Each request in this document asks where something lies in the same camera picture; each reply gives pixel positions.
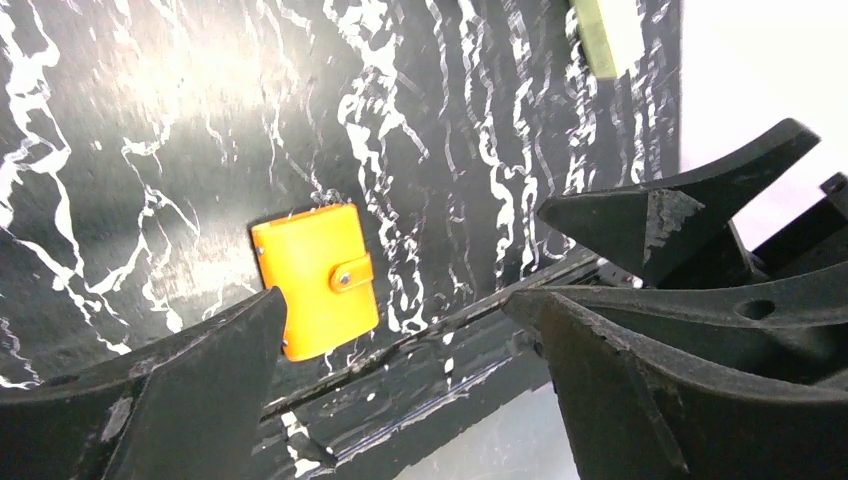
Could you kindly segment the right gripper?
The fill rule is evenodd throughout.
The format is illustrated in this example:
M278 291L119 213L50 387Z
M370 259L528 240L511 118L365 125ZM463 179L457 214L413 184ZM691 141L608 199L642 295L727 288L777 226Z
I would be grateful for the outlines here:
M822 183L824 199L752 251L730 223L820 141L786 118L676 176L546 199L540 220L661 289L531 288L510 296L506 315L537 332L544 302L563 298L747 373L806 385L845 373L847 176Z

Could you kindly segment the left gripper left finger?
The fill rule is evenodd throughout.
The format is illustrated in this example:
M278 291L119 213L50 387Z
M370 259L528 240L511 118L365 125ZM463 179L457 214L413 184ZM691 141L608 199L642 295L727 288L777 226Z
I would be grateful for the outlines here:
M262 291L179 333L1 394L5 479L240 479L281 353Z

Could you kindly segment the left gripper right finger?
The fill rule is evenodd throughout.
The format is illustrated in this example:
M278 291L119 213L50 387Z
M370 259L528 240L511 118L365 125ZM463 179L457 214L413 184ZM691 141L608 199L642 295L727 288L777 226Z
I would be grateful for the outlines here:
M584 479L843 479L845 392L760 377L533 295Z

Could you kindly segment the orange card holder wallet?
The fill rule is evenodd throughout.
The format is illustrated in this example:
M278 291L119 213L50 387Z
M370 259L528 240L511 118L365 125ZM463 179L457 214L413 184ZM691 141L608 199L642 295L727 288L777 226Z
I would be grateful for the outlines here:
M282 351L291 362L322 356L374 330L374 270L358 211L334 204L250 229L264 286L287 305Z

